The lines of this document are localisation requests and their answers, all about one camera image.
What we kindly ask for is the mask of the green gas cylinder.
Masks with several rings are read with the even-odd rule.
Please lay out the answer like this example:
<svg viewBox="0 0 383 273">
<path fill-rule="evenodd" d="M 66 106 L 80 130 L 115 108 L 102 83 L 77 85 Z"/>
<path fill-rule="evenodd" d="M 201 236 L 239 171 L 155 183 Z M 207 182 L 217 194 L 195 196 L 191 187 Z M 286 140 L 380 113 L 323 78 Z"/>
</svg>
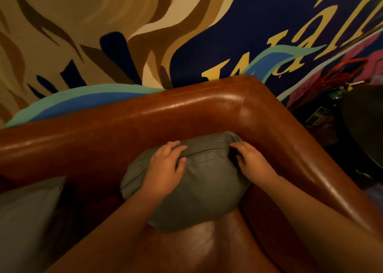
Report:
<svg viewBox="0 0 383 273">
<path fill-rule="evenodd" d="M 314 100 L 309 117 L 304 122 L 305 126 L 319 127 L 329 121 L 346 92 L 346 88 L 334 88 L 324 91 Z"/>
</svg>

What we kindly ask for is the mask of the person's right forearm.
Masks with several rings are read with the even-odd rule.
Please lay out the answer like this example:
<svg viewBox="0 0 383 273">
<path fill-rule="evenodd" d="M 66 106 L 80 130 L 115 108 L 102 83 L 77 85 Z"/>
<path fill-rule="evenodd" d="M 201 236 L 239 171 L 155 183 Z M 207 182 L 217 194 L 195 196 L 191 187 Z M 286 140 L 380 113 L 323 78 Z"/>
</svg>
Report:
<svg viewBox="0 0 383 273">
<path fill-rule="evenodd" d="M 314 258 L 331 273 L 383 273 L 383 242 L 286 179 L 258 186 L 281 209 Z"/>
</svg>

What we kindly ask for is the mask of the person's left forearm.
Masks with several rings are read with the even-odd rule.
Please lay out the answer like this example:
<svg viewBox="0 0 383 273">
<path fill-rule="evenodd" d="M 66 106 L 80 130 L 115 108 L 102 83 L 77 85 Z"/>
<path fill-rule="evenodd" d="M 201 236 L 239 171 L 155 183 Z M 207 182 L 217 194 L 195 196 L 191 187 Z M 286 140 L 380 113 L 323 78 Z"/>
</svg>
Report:
<svg viewBox="0 0 383 273">
<path fill-rule="evenodd" d="M 118 273 L 166 196 L 140 189 L 44 273 Z"/>
</svg>

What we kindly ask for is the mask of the person's right hand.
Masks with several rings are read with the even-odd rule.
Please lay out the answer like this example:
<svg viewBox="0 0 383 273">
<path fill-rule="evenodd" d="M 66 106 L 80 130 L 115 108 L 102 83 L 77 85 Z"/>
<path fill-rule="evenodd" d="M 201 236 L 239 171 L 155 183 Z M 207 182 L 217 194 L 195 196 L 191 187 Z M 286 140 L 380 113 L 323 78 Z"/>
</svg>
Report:
<svg viewBox="0 0 383 273">
<path fill-rule="evenodd" d="M 235 148 L 239 154 L 243 155 L 247 169 L 242 173 L 253 184 L 262 189 L 268 189 L 281 179 L 264 156 L 249 143 L 232 143 L 230 147 Z"/>
</svg>

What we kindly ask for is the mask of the brown leather sofa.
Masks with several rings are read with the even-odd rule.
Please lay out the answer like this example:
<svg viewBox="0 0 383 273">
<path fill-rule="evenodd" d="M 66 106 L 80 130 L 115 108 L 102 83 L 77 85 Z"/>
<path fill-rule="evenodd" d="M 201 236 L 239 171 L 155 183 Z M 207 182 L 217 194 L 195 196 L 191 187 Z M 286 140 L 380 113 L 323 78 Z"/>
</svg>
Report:
<svg viewBox="0 0 383 273">
<path fill-rule="evenodd" d="M 167 141 L 232 131 L 294 185 L 383 238 L 383 217 L 258 79 L 239 75 L 0 130 L 0 193 L 67 176 L 85 235 L 122 204 L 128 164 Z M 251 186 L 239 209 L 192 228 L 146 227 L 131 273 L 320 273 L 280 209 Z"/>
</svg>

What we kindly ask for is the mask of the light grey cushion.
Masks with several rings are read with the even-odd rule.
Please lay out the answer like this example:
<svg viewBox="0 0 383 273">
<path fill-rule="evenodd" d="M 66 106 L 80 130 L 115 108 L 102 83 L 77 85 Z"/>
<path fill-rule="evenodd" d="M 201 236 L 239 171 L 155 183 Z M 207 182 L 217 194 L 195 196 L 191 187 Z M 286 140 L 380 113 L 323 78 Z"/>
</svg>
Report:
<svg viewBox="0 0 383 273">
<path fill-rule="evenodd" d="M 42 273 L 68 249 L 66 177 L 0 194 L 0 273 Z"/>
</svg>

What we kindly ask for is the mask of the grey-green cushion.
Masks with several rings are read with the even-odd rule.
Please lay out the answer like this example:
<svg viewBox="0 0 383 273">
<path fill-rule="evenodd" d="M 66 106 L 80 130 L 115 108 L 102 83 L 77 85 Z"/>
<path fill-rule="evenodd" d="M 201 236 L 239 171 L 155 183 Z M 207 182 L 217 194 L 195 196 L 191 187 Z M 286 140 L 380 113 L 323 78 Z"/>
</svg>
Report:
<svg viewBox="0 0 383 273">
<path fill-rule="evenodd" d="M 242 139 L 231 131 L 181 140 L 179 156 L 186 167 L 179 185 L 156 208 L 147 221 L 151 227 L 176 232 L 213 221 L 237 208 L 250 186 L 231 147 Z"/>
</svg>

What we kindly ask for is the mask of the person's left hand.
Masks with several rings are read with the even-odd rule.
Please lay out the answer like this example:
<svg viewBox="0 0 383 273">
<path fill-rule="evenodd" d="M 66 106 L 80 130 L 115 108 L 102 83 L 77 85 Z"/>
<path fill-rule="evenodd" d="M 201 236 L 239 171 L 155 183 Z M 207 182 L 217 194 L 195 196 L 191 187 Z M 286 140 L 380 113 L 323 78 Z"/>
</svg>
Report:
<svg viewBox="0 0 383 273">
<path fill-rule="evenodd" d="M 187 148 L 186 145 L 179 145 L 180 155 Z M 175 174 L 178 159 L 158 159 L 157 151 L 151 157 L 145 179 L 139 194 L 151 199 L 162 200 L 168 196 L 180 183 L 182 178 Z"/>
</svg>

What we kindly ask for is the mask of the dark round table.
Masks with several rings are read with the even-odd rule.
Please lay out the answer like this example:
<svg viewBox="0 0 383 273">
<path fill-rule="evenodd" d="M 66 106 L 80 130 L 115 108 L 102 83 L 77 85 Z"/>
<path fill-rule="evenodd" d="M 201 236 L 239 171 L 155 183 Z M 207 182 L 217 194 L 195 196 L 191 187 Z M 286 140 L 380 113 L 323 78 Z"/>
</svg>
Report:
<svg viewBox="0 0 383 273">
<path fill-rule="evenodd" d="M 383 85 L 362 85 L 344 94 L 340 114 L 359 154 L 383 170 Z"/>
</svg>

